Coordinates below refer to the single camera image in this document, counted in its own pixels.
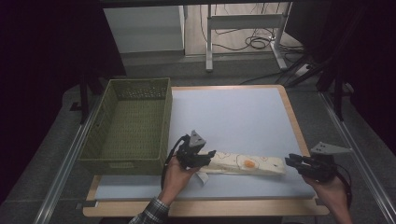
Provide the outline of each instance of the gray floor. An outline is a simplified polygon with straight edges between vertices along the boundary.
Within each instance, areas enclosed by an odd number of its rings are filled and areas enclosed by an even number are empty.
[[[255,78],[248,84],[274,84],[279,75],[276,62],[269,53],[251,55],[228,55],[215,57],[215,69],[205,71],[203,56],[180,55],[123,55],[129,77],[170,77],[173,86],[238,85]],[[287,89],[294,113],[302,129],[308,147],[319,141],[344,147],[329,113],[315,90],[317,78],[312,77],[295,88]],[[32,223],[42,204],[51,181],[79,128],[79,112],[69,111],[79,99],[78,87],[64,94],[64,107],[53,123],[49,134],[34,159],[21,176],[7,200],[0,207],[0,223]],[[355,111],[347,98],[344,101],[345,124],[359,143],[363,154],[390,198],[396,199],[395,157],[384,143]],[[375,199],[361,177],[350,156],[337,156],[353,176],[354,201],[351,213],[356,223],[386,223]],[[78,207],[84,202],[92,181],[83,167],[76,163],[54,208],[49,223],[99,223],[99,217],[84,217]],[[284,221],[314,223],[312,217],[284,217]],[[331,216],[319,217],[318,223],[333,223]]]

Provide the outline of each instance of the metal rail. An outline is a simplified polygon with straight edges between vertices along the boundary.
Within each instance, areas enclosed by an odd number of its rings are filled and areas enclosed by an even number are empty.
[[[38,210],[37,216],[35,217],[34,221],[35,224],[47,224],[50,222],[53,210],[55,209],[55,206],[61,196],[61,193],[64,189],[64,184],[69,177],[74,162],[81,149],[84,138],[89,130],[89,127],[91,126],[93,113],[97,110],[99,102],[100,96],[93,96],[91,113],[87,117],[86,122],[79,126],[76,137],[73,139],[73,142],[69,150],[67,151],[66,156],[64,157],[64,161],[62,162],[62,165],[57,175],[52,181],[46,198],[44,199],[40,209]]]
[[[396,210],[391,198],[388,196],[379,180],[375,177],[373,170],[370,168],[367,160],[364,159],[358,144],[353,139],[345,123],[340,121],[335,115],[334,111],[332,110],[332,100],[330,99],[329,95],[320,92],[319,96],[326,105],[327,111],[332,118],[332,122],[335,124],[336,129],[341,134],[346,146],[351,148],[352,158],[358,167],[358,170],[361,172],[361,175],[363,176],[368,188],[373,193],[373,196],[382,213],[384,214],[385,219],[389,224],[395,224]]]

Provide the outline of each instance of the wall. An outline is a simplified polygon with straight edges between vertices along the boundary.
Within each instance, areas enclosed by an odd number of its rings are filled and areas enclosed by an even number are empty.
[[[120,53],[183,50],[183,7],[104,9]]]

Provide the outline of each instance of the floor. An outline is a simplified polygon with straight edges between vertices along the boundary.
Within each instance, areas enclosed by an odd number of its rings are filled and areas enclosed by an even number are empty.
[[[260,15],[280,14],[285,10],[285,3],[267,4],[220,4],[211,5],[213,15]],[[186,55],[203,55],[207,40],[207,8],[208,6],[187,6],[185,23]],[[269,52],[269,37],[277,29],[244,29],[244,30],[213,30],[212,43],[214,53],[247,53]],[[285,46],[301,46],[292,36],[284,34],[281,44]]]
[[[229,13],[232,12],[230,7],[225,8]],[[128,77],[170,77],[173,86],[285,84],[295,78],[293,71],[280,74],[272,52],[265,50],[237,54],[233,51],[219,51],[220,54],[214,57],[212,73],[207,73],[205,70],[204,53],[198,50],[193,51],[193,49],[189,52],[188,56],[167,52],[121,56]],[[288,64],[291,65],[291,62],[298,60],[300,56],[300,54],[291,54]],[[337,129],[331,110],[326,106],[322,94],[316,90],[315,84],[318,76],[287,89],[305,142],[308,148],[318,142],[346,147],[347,142]],[[329,89],[323,94],[331,99],[331,91],[332,89]],[[68,151],[74,143],[76,133],[81,128],[79,112],[70,111],[71,104],[78,101],[78,86],[64,94],[64,106],[47,137],[7,200],[0,207],[0,223],[34,223],[37,212],[40,211],[40,207],[51,190],[52,181],[62,167],[64,158],[68,156]],[[345,121],[342,123],[347,126],[349,133],[353,136],[380,187],[385,190],[390,201],[396,203],[396,181],[393,177],[396,171],[396,158],[356,112],[347,96],[343,99],[343,115]],[[352,175],[354,200],[350,211],[355,222],[391,223],[387,222],[373,196],[376,189],[370,188],[369,181],[362,174],[354,158],[351,155],[339,155],[335,158]],[[59,198],[55,198],[54,206],[52,210],[49,210],[48,223],[100,223],[101,217],[85,217],[81,210],[91,182],[92,175],[77,162],[73,163],[66,182],[60,186]],[[284,223],[292,221],[305,224],[316,223],[313,217],[283,217],[282,221]],[[252,223],[262,223],[262,219],[256,219]],[[332,216],[328,215],[318,217],[317,223],[335,222]]]

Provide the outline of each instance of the basket handle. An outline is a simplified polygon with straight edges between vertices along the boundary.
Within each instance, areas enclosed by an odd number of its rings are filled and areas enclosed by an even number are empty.
[[[110,168],[117,168],[117,169],[130,169],[136,168],[131,161],[124,161],[124,162],[111,162],[108,164]]]

